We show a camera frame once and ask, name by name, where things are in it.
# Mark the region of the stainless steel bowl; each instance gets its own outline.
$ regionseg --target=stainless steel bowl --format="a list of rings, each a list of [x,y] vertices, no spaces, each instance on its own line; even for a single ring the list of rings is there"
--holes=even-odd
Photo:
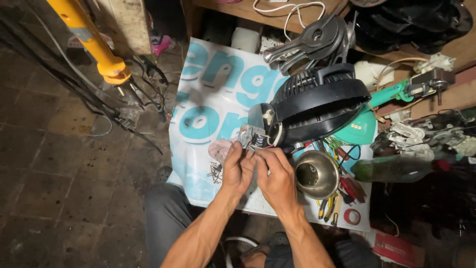
[[[328,198],[339,186],[339,167],[321,151],[304,152],[297,158],[294,169],[297,188],[313,199]]]

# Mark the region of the pink cloth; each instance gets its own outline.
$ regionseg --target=pink cloth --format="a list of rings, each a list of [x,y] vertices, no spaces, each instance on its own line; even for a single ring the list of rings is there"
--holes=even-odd
[[[211,156],[211,158],[217,160],[223,165],[225,158],[227,158],[228,150],[237,139],[238,137],[231,138],[229,140],[218,139],[212,142],[208,147],[208,154]]]

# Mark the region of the black fan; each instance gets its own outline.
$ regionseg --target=black fan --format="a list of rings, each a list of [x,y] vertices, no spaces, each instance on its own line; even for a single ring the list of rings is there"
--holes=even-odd
[[[279,147],[329,136],[350,122],[370,100],[349,63],[316,67],[291,76],[270,102],[268,134]]]

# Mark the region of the dirty floor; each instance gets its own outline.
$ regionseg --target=dirty floor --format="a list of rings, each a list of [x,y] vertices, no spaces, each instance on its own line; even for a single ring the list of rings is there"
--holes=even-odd
[[[182,59],[180,50],[159,58],[173,83],[170,100]],[[83,70],[97,78],[94,67]],[[163,156],[116,126],[102,135],[110,128],[104,117],[35,64],[1,49],[0,267],[147,267],[143,197],[157,170],[171,165],[168,124],[151,109],[128,118]],[[231,222],[238,227],[228,226],[229,234],[258,241],[282,230],[263,216],[236,213]]]

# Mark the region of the leg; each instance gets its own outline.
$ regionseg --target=leg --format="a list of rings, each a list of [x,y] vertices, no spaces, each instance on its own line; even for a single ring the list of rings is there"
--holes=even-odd
[[[185,193],[171,184],[155,184],[144,198],[149,267],[162,264],[172,244],[192,223]]]

